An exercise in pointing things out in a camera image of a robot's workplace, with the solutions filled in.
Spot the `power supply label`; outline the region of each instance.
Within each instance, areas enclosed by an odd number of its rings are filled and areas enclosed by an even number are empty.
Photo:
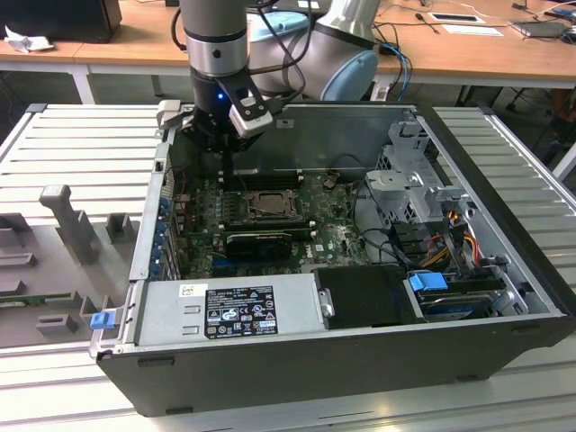
[[[272,286],[206,291],[208,339],[275,335],[278,319]]]

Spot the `table leg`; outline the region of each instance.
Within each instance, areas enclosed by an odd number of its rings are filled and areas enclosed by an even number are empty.
[[[98,98],[92,91],[90,71],[86,65],[75,65],[70,74],[74,78],[76,89],[82,104],[97,104]]]
[[[162,97],[164,93],[162,92],[162,83],[160,83],[160,76],[152,75],[152,88],[154,89],[154,96]]]
[[[564,178],[568,176],[568,174],[573,170],[576,166],[576,143],[568,150],[566,156],[562,158],[562,160],[558,163],[556,168],[553,171],[553,174],[556,178],[560,181],[563,181]]]

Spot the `motherboard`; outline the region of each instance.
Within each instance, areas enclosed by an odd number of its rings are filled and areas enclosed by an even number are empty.
[[[350,219],[350,183],[325,172],[235,180],[231,188],[205,179],[188,189],[180,217],[186,277],[287,275],[369,264]]]

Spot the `paper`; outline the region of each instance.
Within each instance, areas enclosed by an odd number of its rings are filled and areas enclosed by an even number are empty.
[[[7,26],[4,27],[6,37],[4,42],[7,42],[12,48],[17,51],[28,54],[30,51],[50,50],[54,48],[48,39],[43,36],[22,36],[14,31],[11,31]]]
[[[492,27],[481,27],[475,25],[455,25],[442,24],[444,29],[452,34],[475,34],[479,36],[504,36],[498,30]]]
[[[318,2],[310,2],[312,3],[312,9],[320,9],[320,5]],[[298,0],[298,7],[306,7],[308,8],[308,0]]]

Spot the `floor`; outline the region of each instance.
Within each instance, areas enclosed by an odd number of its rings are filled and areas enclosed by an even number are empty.
[[[162,76],[164,98],[191,101],[192,86],[189,78]],[[162,98],[155,97],[149,76],[94,77],[95,92],[101,104],[156,104]],[[458,85],[410,85],[403,102],[426,102],[436,106],[454,106],[460,92]],[[516,102],[514,112],[507,105],[514,91],[505,88],[493,109],[516,135],[530,148],[534,146],[545,125],[550,121],[549,94],[543,89],[530,89]],[[25,107],[32,103],[80,104],[71,76],[64,74],[37,74],[32,72],[8,72],[0,78],[0,138],[3,140],[22,115]],[[547,151],[551,134],[541,140],[535,153],[540,158]],[[576,175],[571,175],[566,184],[576,187]]]

